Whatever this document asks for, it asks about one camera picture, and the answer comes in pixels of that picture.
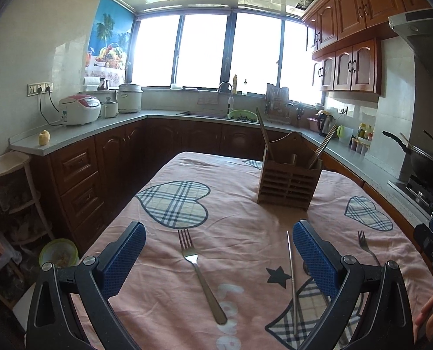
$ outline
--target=white rice cooker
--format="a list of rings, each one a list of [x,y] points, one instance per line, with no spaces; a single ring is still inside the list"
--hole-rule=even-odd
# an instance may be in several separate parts
[[[75,94],[59,100],[61,122],[64,125],[84,125],[100,115],[100,102],[88,94]]]
[[[116,99],[119,113],[136,113],[142,107],[142,88],[137,84],[121,84]]]

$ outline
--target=blue gripper pad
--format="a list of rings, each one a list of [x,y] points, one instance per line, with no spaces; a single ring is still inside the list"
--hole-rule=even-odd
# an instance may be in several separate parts
[[[143,224],[137,221],[131,222],[118,240],[108,244],[98,256],[94,279],[105,299],[119,293],[145,245],[145,240]]]
[[[320,291],[334,299],[342,284],[341,255],[331,243],[323,241],[306,220],[294,225],[292,239]]]

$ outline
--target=human hand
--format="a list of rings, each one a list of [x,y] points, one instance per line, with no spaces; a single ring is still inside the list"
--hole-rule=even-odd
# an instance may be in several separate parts
[[[433,308],[433,296],[427,301],[421,309],[421,313],[414,320],[414,343],[417,340],[418,332],[420,327],[423,325],[425,320],[430,314],[430,311]],[[427,335],[427,340],[431,340],[433,338],[433,314],[427,320],[427,324],[425,326],[425,334]]]

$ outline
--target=palm tree poster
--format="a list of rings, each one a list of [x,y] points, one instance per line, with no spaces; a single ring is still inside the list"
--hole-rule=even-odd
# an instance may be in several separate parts
[[[125,67],[135,15],[114,0],[100,0],[85,58],[85,76],[125,82]]]

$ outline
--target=metal fork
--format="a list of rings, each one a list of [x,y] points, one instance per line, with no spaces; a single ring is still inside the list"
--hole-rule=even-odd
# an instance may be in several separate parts
[[[197,264],[197,258],[199,255],[195,251],[194,244],[192,243],[192,238],[190,238],[189,229],[178,230],[178,235],[179,242],[181,244],[182,255],[185,260],[192,263],[192,265],[194,266],[197,277],[199,278],[199,282],[202,285],[206,301],[208,301],[208,304],[210,305],[210,309],[213,313],[213,317],[215,318],[216,323],[219,325],[224,325],[227,322],[227,317],[223,312],[220,304],[216,300],[215,296],[213,295],[212,290],[206,283],[205,278],[200,272],[199,265]]]
[[[364,230],[359,230],[357,232],[357,237],[359,238],[359,245],[361,246],[361,248],[363,250],[367,251],[369,254],[372,254],[372,256],[374,257],[377,264],[379,266],[381,266],[380,262],[378,261],[377,257],[375,256],[374,252],[369,249],[369,245],[367,244],[367,239],[365,238]]]

